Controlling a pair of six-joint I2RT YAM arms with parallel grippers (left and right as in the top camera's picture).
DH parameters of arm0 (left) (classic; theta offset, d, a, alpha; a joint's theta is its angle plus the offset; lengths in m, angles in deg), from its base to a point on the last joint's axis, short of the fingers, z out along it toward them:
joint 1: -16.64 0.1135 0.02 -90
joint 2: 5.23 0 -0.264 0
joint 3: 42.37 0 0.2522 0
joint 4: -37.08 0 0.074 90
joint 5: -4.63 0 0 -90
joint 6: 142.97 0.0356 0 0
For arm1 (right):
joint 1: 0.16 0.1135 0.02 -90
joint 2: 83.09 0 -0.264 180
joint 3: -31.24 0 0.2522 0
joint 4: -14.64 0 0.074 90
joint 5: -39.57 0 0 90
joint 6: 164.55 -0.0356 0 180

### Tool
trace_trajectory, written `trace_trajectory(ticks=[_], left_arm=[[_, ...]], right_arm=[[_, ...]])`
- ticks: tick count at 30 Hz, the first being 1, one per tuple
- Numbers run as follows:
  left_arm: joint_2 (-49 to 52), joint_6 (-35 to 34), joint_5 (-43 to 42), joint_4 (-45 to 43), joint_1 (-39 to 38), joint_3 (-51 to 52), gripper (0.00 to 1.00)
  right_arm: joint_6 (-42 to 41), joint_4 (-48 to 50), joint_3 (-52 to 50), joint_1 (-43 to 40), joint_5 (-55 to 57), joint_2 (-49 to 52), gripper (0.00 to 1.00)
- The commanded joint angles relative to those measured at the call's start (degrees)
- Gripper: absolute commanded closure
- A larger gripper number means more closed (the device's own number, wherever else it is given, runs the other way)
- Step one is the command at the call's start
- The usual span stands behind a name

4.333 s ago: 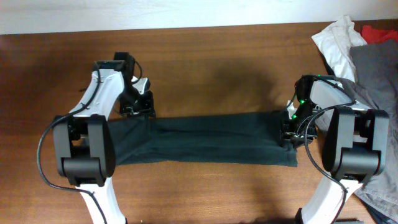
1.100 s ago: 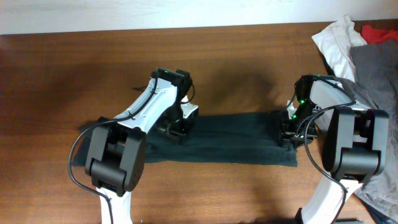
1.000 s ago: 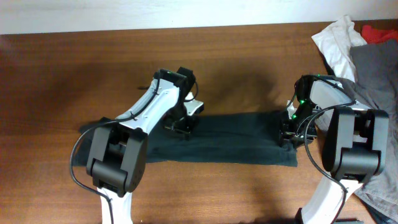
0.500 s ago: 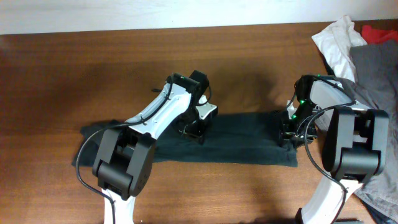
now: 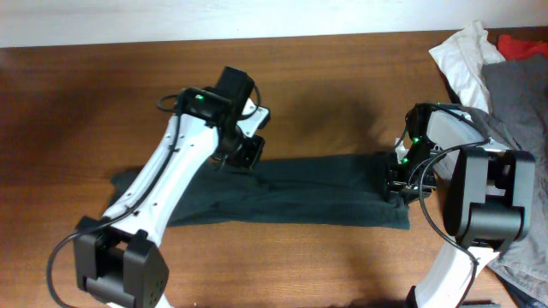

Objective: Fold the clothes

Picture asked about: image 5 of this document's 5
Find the black printed t-shirt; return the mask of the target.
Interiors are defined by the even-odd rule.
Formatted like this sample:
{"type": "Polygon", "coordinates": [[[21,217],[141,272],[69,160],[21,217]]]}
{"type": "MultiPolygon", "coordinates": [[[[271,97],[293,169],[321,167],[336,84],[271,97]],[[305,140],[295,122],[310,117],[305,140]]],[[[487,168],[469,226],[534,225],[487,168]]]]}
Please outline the black printed t-shirt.
{"type": "Polygon", "coordinates": [[[385,193],[386,164],[382,154],[263,160],[251,172],[203,163],[169,225],[238,221],[407,230],[403,198],[385,193]]]}

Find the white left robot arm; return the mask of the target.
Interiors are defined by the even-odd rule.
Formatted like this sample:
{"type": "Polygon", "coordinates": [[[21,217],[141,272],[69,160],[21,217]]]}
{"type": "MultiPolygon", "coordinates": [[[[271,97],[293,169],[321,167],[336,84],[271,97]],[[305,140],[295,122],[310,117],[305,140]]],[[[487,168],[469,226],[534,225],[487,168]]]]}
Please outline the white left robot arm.
{"type": "Polygon", "coordinates": [[[212,87],[175,96],[164,137],[127,191],[96,220],[80,219],[74,238],[77,287],[110,307],[167,307],[170,271],[159,247],[174,209],[209,159],[253,169],[270,111],[250,96],[245,72],[223,69],[212,87]]]}

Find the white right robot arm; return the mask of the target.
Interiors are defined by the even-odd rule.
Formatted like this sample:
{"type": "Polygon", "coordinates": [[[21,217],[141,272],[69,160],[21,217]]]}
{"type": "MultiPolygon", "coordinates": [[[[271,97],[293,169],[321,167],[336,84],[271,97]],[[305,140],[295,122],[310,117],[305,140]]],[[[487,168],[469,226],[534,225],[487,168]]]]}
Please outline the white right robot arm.
{"type": "Polygon", "coordinates": [[[384,195],[419,201],[444,243],[426,277],[412,286],[405,306],[463,307],[475,279],[493,259],[523,240],[531,225],[535,158],[499,144],[453,104],[416,104],[385,169],[384,195]],[[449,185],[442,227],[425,199],[437,189],[436,164],[449,185]]]}

